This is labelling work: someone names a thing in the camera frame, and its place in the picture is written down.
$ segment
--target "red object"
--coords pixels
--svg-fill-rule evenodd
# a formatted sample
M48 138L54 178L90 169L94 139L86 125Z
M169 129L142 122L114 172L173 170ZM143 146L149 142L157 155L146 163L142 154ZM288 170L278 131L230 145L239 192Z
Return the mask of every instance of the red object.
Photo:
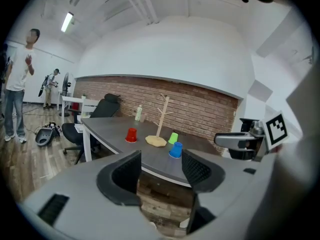
M72 109L73 109L73 110L79 110L79 103L73 102L73 103L72 103Z
M130 143L134 143L137 141L137 129L129 128L128 134L126 135L125 140Z

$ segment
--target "sneaker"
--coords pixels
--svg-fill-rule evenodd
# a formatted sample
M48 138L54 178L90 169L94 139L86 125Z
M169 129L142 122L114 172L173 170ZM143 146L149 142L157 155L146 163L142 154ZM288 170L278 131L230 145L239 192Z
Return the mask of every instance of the sneaker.
M6 142L8 142L8 141L10 141L12 138L14 138L15 137L15 135L13 134L13 135L11 135L11 136L9 136L9 135L6 135L5 137L4 137L4 140L6 141Z
M26 139L25 136L19 137L19 140L20 140L21 143L26 143L27 142L27 139Z

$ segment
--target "wooden floor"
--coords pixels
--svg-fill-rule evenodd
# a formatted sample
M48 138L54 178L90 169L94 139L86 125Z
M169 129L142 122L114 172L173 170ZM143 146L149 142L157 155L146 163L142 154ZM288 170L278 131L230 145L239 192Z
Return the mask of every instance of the wooden floor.
M18 137L5 142L4 121L0 121L0 169L17 202L23 201L62 170L73 166L78 153L68 151L67 155L63 154L64 148L74 145L62 132L61 137L55 137L48 146L37 146L34 133L37 127L49 122L61 126L61 117L56 109L43 110L42 106L26 104L23 113L27 129L27 142L24 144L19 142ZM72 123L73 117L66 117L65 122ZM104 157L112 154L103 148L98 155ZM80 162L85 162L84 155ZM141 198L142 213L156 224L163 235L178 238L186 234L186 230L179 228L179 225L191 212L194 193L190 188L142 174L137 194Z

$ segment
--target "white t-shirt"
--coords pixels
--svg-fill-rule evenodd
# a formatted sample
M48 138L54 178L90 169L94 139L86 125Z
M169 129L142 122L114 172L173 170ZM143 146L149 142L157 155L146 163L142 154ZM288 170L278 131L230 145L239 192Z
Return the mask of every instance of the white t-shirt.
M27 49L26 47L19 47L16 49L15 53L11 56L12 70L9 75L8 82L6 84L6 89L10 91L22 91L25 89L26 78L29 72L28 65L26 63L26 57L31 55L32 64L36 57L35 51L33 49Z
M54 81L55 80L55 75L54 74L50 74L49 77L48 77L48 80L46 81L46 87L48 87L49 89L52 88L53 85L50 84L50 81L55 84L56 82Z

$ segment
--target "gray table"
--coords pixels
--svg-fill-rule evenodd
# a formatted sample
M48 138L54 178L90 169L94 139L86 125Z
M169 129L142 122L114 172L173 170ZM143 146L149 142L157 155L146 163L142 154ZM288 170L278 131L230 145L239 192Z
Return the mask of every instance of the gray table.
M86 161L91 161L90 134L109 150L118 153L141 150L141 169L166 181L190 187L182 171L182 159L169 156L173 147L169 142L165 147L149 145L145 138L156 135L158 127L151 122L135 121L133 116L107 117L107 118L83 118L83 143ZM137 141L129 143L125 141L129 128L136 128ZM172 129L162 127L160 137L169 140ZM179 134L178 141L184 149L193 149L218 155L217 150L204 138L184 133Z

